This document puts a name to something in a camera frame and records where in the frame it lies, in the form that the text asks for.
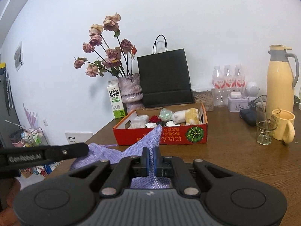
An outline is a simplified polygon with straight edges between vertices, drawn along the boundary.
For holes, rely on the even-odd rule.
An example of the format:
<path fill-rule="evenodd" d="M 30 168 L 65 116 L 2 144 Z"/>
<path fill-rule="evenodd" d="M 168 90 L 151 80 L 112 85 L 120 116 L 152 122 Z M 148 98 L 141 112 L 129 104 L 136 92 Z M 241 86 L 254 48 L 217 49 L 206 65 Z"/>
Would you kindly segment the left human hand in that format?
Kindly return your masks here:
<path fill-rule="evenodd" d="M 7 207 L 1 211 L 1 226 L 20 226 L 14 211 L 13 211 L 13 202 L 15 196 L 20 192 L 20 182 L 16 178 L 12 180 L 12 185 L 8 191 L 6 197 Z"/>

